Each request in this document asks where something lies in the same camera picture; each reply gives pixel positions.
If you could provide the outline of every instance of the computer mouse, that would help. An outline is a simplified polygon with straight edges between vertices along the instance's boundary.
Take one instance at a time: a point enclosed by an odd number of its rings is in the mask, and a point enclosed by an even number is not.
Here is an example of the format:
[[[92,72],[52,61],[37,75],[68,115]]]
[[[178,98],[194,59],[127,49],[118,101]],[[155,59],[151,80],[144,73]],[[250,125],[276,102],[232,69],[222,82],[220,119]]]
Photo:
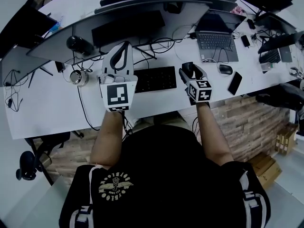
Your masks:
[[[220,64],[218,69],[221,74],[231,75],[233,73],[233,69],[229,65]]]

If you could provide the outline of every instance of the floor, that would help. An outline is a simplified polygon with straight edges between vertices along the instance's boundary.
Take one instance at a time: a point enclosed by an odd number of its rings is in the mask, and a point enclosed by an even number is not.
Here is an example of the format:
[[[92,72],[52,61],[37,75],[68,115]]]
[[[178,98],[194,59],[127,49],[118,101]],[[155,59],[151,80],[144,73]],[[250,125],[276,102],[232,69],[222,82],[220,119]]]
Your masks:
[[[249,96],[214,102],[210,107],[229,143],[234,159],[242,162],[262,151],[272,152],[276,133],[289,120],[288,110],[258,103],[254,97]],[[180,114],[192,127],[197,116],[196,108],[181,110]],[[47,171],[53,180],[62,175],[70,186],[77,167],[88,164],[97,132],[92,129],[81,132],[85,135],[83,139],[72,134],[64,148],[51,153],[52,164]]]

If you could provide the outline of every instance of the black keyboard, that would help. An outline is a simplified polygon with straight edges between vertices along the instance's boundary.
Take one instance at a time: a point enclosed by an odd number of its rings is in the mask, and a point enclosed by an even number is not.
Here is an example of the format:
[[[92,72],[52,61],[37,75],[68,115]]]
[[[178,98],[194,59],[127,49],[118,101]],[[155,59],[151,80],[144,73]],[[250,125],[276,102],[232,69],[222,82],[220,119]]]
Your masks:
[[[173,66],[135,70],[138,77],[135,93],[176,88]]]
[[[203,50],[216,48],[233,50],[234,44],[231,43],[231,40],[231,35],[199,34],[200,46]]]
[[[266,54],[259,58],[260,63],[278,63],[281,61],[278,49],[268,51]]]

